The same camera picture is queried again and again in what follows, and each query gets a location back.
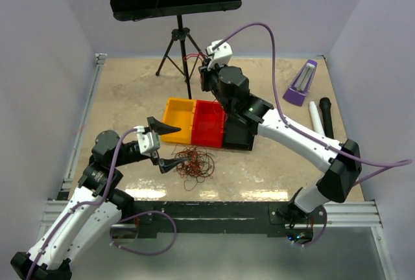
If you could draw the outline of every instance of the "gray wall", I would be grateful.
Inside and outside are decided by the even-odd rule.
[[[67,0],[0,0],[0,279],[36,241],[90,87],[94,54]]]
[[[329,54],[346,131],[366,158],[415,158],[414,24],[415,0],[361,0]],[[363,189],[378,203],[397,278],[413,279],[415,165],[381,174]]]
[[[236,11],[185,16],[184,23],[201,48],[241,25],[263,21],[275,30],[280,54],[326,54],[358,1],[243,0]],[[112,16],[110,0],[69,0],[69,3],[93,49],[110,55],[161,55],[176,26],[174,17],[118,22]],[[233,49],[239,55],[269,54],[268,40],[264,30],[250,29],[233,39]],[[180,52],[178,46],[173,52]]]

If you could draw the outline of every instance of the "black handle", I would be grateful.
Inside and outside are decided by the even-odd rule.
[[[170,171],[171,169],[177,167],[179,164],[183,163],[184,161],[189,160],[189,158],[172,158],[172,159],[163,159],[160,158],[158,160],[158,165],[160,167],[160,172],[162,174]]]
[[[323,97],[320,100],[319,107],[322,110],[322,115],[323,115],[324,134],[330,139],[334,139],[335,135],[333,133],[333,123],[331,123],[331,112],[330,112],[331,102],[329,98]]]

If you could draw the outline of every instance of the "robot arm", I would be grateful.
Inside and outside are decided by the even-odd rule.
[[[147,121],[148,126],[135,127],[136,141],[121,144],[116,166],[150,159],[153,165],[159,166],[161,173],[166,173],[184,159],[159,158],[159,135],[180,129],[167,126],[153,117]],[[69,280],[69,264],[73,264],[105,231],[120,221],[123,213],[133,204],[131,196],[115,188],[123,177],[117,169],[114,170],[111,184],[108,184],[110,165],[119,139],[118,134],[111,130],[97,136],[89,165],[65,209],[27,253],[19,252],[13,257],[12,266],[21,279],[27,278],[33,261],[40,253],[30,279]],[[107,185],[110,186],[107,199],[99,205]],[[90,202],[92,205],[84,204],[74,210],[74,206],[80,202]]]
[[[344,202],[361,172],[361,164],[346,158],[299,134],[287,126],[271,103],[251,94],[249,79],[239,67],[228,66],[232,50],[228,43],[214,48],[220,40],[206,48],[208,58],[199,67],[202,91],[211,91],[228,117],[250,130],[277,141],[309,160],[321,177],[314,185],[300,188],[281,214],[291,222],[301,222],[316,207],[328,202]],[[337,150],[360,157],[359,146],[348,139],[345,143],[324,137],[284,116],[294,127],[324,141]]]

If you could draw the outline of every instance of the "red bin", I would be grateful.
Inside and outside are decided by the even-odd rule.
[[[191,144],[222,147],[225,112],[218,102],[198,100],[193,118]]]

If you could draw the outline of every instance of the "beige marble surface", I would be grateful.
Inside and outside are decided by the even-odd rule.
[[[306,59],[278,59],[277,88],[281,98],[286,88],[301,69]],[[335,138],[346,139],[337,102],[331,87],[329,74],[323,60],[318,67],[305,104],[297,107],[281,99],[285,115],[312,128],[308,103],[318,103],[321,97],[332,102],[332,118]],[[154,76],[159,58],[109,58],[105,62],[101,80],[91,110],[75,181],[88,164],[95,137],[103,130],[112,129],[120,135],[129,128],[146,124],[148,116],[162,120],[169,97],[187,98],[183,76],[174,66],[165,62],[159,77]],[[271,60],[233,58],[230,65],[239,66],[250,79],[250,89],[274,104],[271,83]],[[197,70],[191,79],[194,99],[213,100],[211,93],[200,90]],[[161,157],[171,158],[175,145],[162,144]],[[215,156],[213,179],[198,184],[192,191],[184,190],[184,181],[175,172],[160,174],[150,161],[119,167],[124,174],[118,188],[125,190],[137,200],[221,200],[263,201],[289,200],[301,186],[312,184],[320,172],[304,158],[278,143],[255,137],[251,152],[210,148]],[[355,187],[349,201],[362,201],[360,187]]]

